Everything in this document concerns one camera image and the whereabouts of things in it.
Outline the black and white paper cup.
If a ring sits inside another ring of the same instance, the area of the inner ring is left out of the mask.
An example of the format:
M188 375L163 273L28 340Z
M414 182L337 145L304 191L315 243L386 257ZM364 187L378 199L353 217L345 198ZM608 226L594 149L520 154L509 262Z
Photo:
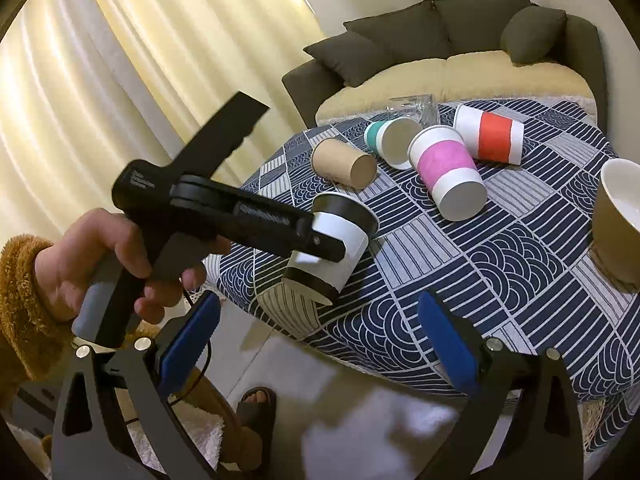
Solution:
M378 217L360 200L337 192L312 201L311 245L293 252L282 283L305 298L330 306L378 232Z

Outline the brown kraft paper cup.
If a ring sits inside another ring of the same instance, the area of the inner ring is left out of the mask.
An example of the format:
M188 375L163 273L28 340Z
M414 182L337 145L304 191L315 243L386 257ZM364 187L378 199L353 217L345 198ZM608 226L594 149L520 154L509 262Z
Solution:
M362 190L376 178L374 157L340 140L324 139L312 151L311 167L319 177Z

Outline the teal and white paper cup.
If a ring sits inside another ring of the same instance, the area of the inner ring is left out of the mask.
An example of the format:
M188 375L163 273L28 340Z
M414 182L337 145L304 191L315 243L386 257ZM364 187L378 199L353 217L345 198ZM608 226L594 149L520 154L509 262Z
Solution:
M371 122L363 133L367 148L380 156L388 166L398 170L411 167L408 149L422 126L408 117L398 117L384 122Z

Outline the pink and white paper cup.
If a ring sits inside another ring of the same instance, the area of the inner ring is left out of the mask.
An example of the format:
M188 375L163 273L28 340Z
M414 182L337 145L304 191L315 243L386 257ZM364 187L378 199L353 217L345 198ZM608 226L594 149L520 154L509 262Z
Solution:
M484 181L454 128L431 126L421 130L411 141L408 156L446 220L468 220L484 208Z

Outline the red and white paper cup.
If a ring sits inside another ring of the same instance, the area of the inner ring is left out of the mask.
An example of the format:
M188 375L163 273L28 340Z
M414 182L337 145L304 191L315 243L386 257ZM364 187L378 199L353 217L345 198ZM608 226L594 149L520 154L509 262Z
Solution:
M471 156L488 162L520 166L524 148L524 124L517 120L460 104L452 126Z

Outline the cream curtain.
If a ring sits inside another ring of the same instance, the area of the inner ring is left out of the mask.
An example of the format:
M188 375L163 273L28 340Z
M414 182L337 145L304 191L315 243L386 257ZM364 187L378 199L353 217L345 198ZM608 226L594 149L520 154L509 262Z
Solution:
M234 92L268 114L216 171L239 185L302 120L282 76L322 38L306 0L1 0L1 235L55 240L169 162Z

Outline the person's foot in sandal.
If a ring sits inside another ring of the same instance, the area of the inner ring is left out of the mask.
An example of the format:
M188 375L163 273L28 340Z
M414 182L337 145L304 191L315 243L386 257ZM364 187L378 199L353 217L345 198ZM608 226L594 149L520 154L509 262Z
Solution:
M241 470L247 479L268 479L277 395L268 387L247 390L236 407L243 437Z

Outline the clear drinking glass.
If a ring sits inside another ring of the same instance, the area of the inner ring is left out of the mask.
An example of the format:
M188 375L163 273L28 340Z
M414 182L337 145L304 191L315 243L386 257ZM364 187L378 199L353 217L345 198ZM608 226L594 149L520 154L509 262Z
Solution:
M398 96L389 99L386 110L401 116L409 117L422 127L431 127L439 123L437 101L432 94L420 96Z

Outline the blue patterned tablecloth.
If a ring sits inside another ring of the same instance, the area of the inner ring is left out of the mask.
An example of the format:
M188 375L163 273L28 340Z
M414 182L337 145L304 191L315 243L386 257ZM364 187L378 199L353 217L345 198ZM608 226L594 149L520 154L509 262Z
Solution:
M477 100L524 126L521 166L480 162L488 191L474 218L442 218L412 170L378 164L356 199L378 217L335 304L288 290L285 258L236 245L206 260L207 281L295 340L363 372L449 396L418 318L433 289L456 315L511 350L561 353L577 399L602 401L588 452L617 442L639 407L639 295L609 281L593 255L598 173L614 151L573 99Z

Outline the left dark grey cushion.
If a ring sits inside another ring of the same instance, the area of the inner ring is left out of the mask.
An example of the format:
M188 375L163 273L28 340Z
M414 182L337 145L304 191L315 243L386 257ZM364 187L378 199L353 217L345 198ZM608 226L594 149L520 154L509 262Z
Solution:
M387 51L356 32L343 32L323 39L304 47L304 52L340 75L352 88L395 65Z

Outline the dark grey cushion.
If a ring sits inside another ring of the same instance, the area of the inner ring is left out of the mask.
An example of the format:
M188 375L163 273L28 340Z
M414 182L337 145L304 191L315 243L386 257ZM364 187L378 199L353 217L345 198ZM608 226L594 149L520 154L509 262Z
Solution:
M356 32L343 32L323 39L304 47L304 52L340 75L352 88L395 65L387 51Z
M566 12L544 6L528 6L518 11L503 29L500 48L514 64L542 60L555 45L566 24Z

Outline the beige ceramic mug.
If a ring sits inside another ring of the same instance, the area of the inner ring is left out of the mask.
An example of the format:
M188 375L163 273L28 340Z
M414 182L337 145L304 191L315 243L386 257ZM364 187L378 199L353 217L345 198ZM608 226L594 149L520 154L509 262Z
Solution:
M594 250L617 281L639 285L639 165L614 158L600 170L592 216Z

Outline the dark grey sofa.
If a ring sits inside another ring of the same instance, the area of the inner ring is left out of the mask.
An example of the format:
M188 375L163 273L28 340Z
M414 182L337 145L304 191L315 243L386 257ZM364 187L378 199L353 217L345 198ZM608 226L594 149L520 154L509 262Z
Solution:
M446 60L458 54L503 51L503 29L515 13L528 6L536 4L530 0L422 0L405 9L347 21L344 32L370 39L394 58L395 65L426 58ZM585 78L600 106L600 117L593 120L605 129L608 83L597 27L567 13L558 40L537 63L544 61L569 67ZM318 125L320 105L347 86L340 75L312 56L285 74L282 84L309 127Z

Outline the right dark grey cushion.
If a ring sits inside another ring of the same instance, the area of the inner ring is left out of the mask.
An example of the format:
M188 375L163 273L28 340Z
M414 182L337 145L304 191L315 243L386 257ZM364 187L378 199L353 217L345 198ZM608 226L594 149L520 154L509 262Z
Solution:
M518 11L503 29L500 48L514 64L542 60L555 45L566 24L566 12L544 6L528 6Z

